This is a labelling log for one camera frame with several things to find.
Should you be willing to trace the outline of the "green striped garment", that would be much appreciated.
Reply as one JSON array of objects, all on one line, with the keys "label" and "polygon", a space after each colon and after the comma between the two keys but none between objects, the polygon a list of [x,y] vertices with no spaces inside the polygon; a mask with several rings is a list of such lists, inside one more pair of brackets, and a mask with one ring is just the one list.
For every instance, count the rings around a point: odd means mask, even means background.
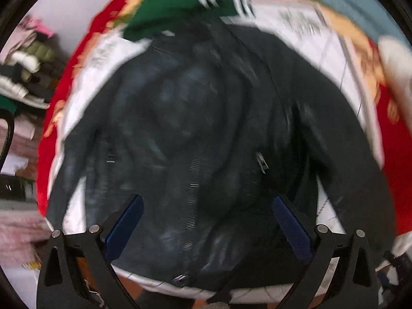
[{"label": "green striped garment", "polygon": [[251,0],[143,0],[128,21],[123,38],[136,42],[192,18],[226,16],[253,18]]}]

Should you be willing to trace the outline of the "red floral blanket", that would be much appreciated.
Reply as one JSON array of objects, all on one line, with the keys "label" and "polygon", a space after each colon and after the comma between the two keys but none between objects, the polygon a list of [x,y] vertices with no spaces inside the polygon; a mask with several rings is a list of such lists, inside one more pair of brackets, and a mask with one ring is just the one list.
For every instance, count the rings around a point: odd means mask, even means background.
[{"label": "red floral blanket", "polygon": [[[318,1],[328,14],[336,31],[352,40],[358,60],[362,65],[365,81],[370,86],[376,102],[381,129],[385,162],[383,171],[394,199],[396,229],[399,235],[411,231],[411,131],[390,90],[391,82],[385,78],[383,59],[379,56],[378,41],[372,40],[347,16]],[[404,0],[378,0],[411,39],[411,7]],[[52,163],[59,137],[58,124],[62,122],[64,106],[72,90],[75,76],[83,69],[85,59],[96,47],[100,37],[113,28],[113,22],[136,9],[142,0],[112,0],[96,14],[87,33],[68,60],[57,84],[51,105],[45,114],[43,136],[38,149],[37,203],[44,215],[47,210]]]}]

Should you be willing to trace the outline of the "shelf with folded clothes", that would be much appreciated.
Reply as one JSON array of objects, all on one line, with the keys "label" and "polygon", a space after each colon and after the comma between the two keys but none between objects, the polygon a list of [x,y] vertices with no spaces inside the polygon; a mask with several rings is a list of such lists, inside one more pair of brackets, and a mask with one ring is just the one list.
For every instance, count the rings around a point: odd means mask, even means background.
[{"label": "shelf with folded clothes", "polygon": [[1,95],[35,109],[47,109],[66,65],[56,33],[25,16],[1,50]]}]

